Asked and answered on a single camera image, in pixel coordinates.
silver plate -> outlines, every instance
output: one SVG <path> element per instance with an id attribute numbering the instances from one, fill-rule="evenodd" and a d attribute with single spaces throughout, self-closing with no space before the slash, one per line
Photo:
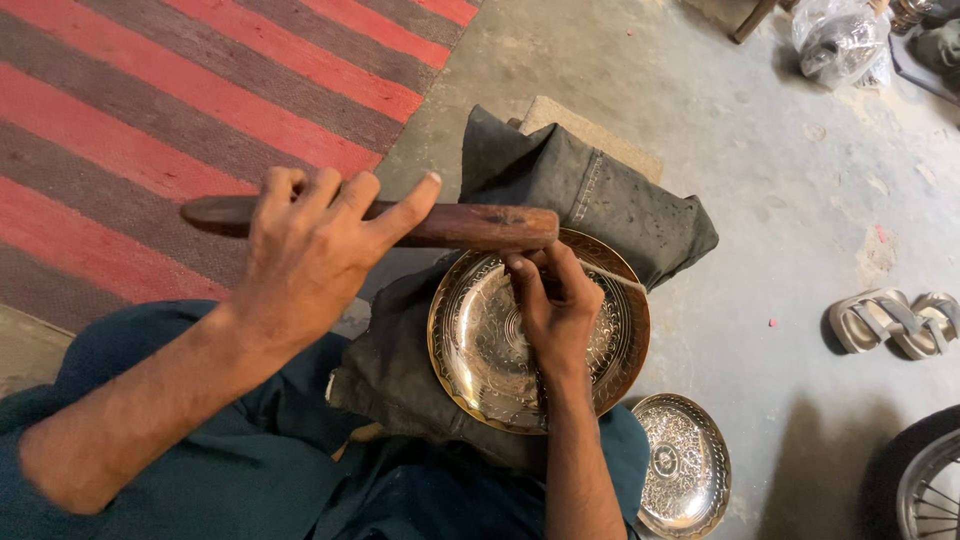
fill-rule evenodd
<path id="1" fill-rule="evenodd" d="M 561 230 L 560 240 L 578 258 L 636 281 L 630 266 L 599 240 L 569 230 Z M 474 418 L 500 430 L 544 434 L 537 364 L 503 269 L 497 253 L 472 251 L 450 268 L 430 308 L 430 360 L 446 392 Z M 639 291 L 592 272 L 588 276 L 607 294 L 586 358 L 600 415 L 639 374 L 650 342 L 650 313 Z"/>
<path id="2" fill-rule="evenodd" d="M 727 443 L 709 415 L 677 394 L 634 407 L 650 439 L 650 466 L 637 518 L 665 538 L 702 538 L 720 523 L 730 498 Z"/>

red striped rug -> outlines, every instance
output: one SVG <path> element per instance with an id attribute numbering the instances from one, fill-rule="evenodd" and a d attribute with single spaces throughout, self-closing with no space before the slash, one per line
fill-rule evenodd
<path id="1" fill-rule="evenodd" d="M 179 203 L 373 169 L 481 1 L 0 0 L 0 303 L 226 297 L 244 242 Z"/>

teal clothing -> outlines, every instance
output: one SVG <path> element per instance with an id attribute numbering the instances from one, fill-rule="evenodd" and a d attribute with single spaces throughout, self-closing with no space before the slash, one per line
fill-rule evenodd
<path id="1" fill-rule="evenodd" d="M 544 486 L 464 444 L 391 437 L 350 443 L 369 420 L 326 404 L 348 341 L 328 334 L 148 466 L 96 516 L 69 514 L 23 478 L 23 430 L 180 335 L 208 301 L 147 304 L 90 325 L 57 380 L 0 401 L 0 538 L 541 538 Z M 608 467 L 633 521 L 646 434 L 615 407 L 600 419 Z"/>

hand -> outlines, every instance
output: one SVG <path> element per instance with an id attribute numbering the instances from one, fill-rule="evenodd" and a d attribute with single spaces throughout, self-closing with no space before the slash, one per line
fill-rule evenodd
<path id="1" fill-rule="evenodd" d="M 570 388 L 589 395 L 587 344 L 603 305 L 603 289 L 587 277 L 573 250 L 560 240 L 529 257 L 503 257 L 518 285 L 523 332 L 537 351 L 548 392 Z M 560 280 L 562 298 L 548 298 L 540 278 L 544 266 Z"/>
<path id="2" fill-rule="evenodd" d="M 343 182 L 331 168 L 307 179 L 299 169 L 272 167 L 253 215 L 245 275 L 226 302 L 244 349 L 285 361 L 324 335 L 371 267 L 426 217 L 440 186 L 428 173 L 404 200 L 362 221 L 380 190 L 373 174 Z"/>

wooden leg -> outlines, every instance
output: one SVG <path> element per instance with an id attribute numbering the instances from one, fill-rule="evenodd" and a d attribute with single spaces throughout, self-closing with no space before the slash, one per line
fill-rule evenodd
<path id="1" fill-rule="evenodd" d="M 760 0 L 760 2 L 756 4 L 754 11 L 747 17 L 747 20 L 743 21 L 740 28 L 737 28 L 736 32 L 732 34 L 731 37 L 733 40 L 737 43 L 743 43 L 747 39 L 747 36 L 760 24 L 763 17 L 774 10 L 774 7 L 777 6 L 777 1 L 778 0 Z"/>

